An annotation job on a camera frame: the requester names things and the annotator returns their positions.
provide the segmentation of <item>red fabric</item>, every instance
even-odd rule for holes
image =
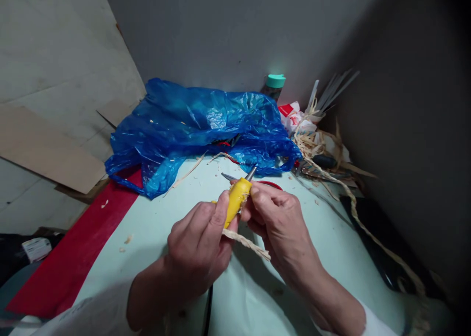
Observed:
[[[142,183],[140,170],[125,178]],[[70,308],[98,254],[137,197],[134,191],[110,182],[6,309],[52,319]]]

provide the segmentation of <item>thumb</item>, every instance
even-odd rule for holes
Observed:
[[[252,202],[254,203],[255,209],[260,213],[265,222],[272,222],[274,216],[277,214],[280,209],[275,203],[271,200],[271,197],[261,191],[260,189],[253,187],[250,189],[250,196],[252,197]]]

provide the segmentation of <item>finger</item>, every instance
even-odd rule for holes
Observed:
[[[280,208],[275,205],[271,197],[264,191],[252,186],[250,196],[255,209],[260,213],[265,222],[272,222],[272,218],[280,212]]]
[[[181,234],[185,228],[188,226],[188,223],[191,221],[191,218],[195,214],[196,210],[198,207],[201,205],[201,202],[198,202],[191,210],[189,213],[186,214],[184,218],[182,218],[180,221],[175,222],[175,224],[172,227],[171,233],[176,233],[176,234]]]
[[[211,271],[209,273],[209,279],[214,282],[219,276],[227,269],[229,262],[231,261],[232,246],[234,241],[223,236],[223,239],[219,243],[219,253],[216,258],[213,259]]]
[[[239,222],[240,222],[240,214],[237,214],[237,215],[235,215],[235,218],[230,222],[227,229],[237,233],[237,229],[239,227]]]
[[[261,236],[263,239],[267,237],[266,226],[262,226],[254,220],[248,221],[247,226],[252,232],[254,232],[256,235]]]
[[[184,231],[183,237],[183,239],[188,239],[192,242],[192,247],[196,248],[198,246],[201,236],[208,226],[209,220],[213,216],[215,209],[216,205],[208,202],[200,203],[196,209]]]
[[[265,221],[263,220],[263,218],[260,216],[260,213],[255,208],[254,202],[250,196],[247,198],[245,205],[242,207],[242,210],[240,212],[240,219],[243,222],[248,222],[249,220],[253,219],[261,225],[265,224]]]
[[[252,187],[255,187],[255,188],[263,191],[265,194],[270,196],[270,198],[272,198],[272,199],[279,198],[279,197],[285,196],[287,194],[286,192],[284,192],[280,189],[274,188],[270,185],[265,185],[265,184],[259,183],[257,181],[252,182]]]
[[[219,244],[221,241],[222,230],[226,223],[228,206],[229,191],[224,190],[217,200],[215,210],[201,236],[199,245],[213,250]]]
[[[242,222],[248,222],[252,218],[252,213],[255,211],[254,203],[252,198],[249,196],[247,200],[242,204],[240,209],[240,219]]]

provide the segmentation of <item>yellow handle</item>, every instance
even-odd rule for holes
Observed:
[[[240,178],[229,190],[229,207],[227,208],[226,224],[224,228],[227,229],[229,224],[235,218],[242,206],[242,203],[247,199],[250,194],[252,183],[244,178]]]

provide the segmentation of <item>light green table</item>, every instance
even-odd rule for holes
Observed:
[[[172,225],[182,219],[199,201],[216,200],[229,182],[222,172],[245,176],[226,158],[201,164],[175,189],[150,201],[139,197],[103,247],[80,290],[76,303],[113,283],[133,278],[164,254]],[[177,178],[195,164],[187,160]],[[284,173],[266,179],[296,195],[302,206],[314,246],[322,264],[356,298],[365,303],[398,335],[402,334],[417,306],[414,296],[389,290],[376,270],[358,234],[351,227],[339,202],[320,185]],[[331,185],[334,192],[342,190]],[[263,246],[241,223],[239,233]],[[134,238],[124,245],[129,234]],[[172,335],[201,335],[206,295],[185,308],[186,316],[173,315]],[[451,316],[443,303],[431,301],[433,334],[440,335]],[[161,332],[161,325],[156,325]],[[231,263],[214,284],[210,335],[317,335],[304,306],[285,286],[270,263],[236,244]]]

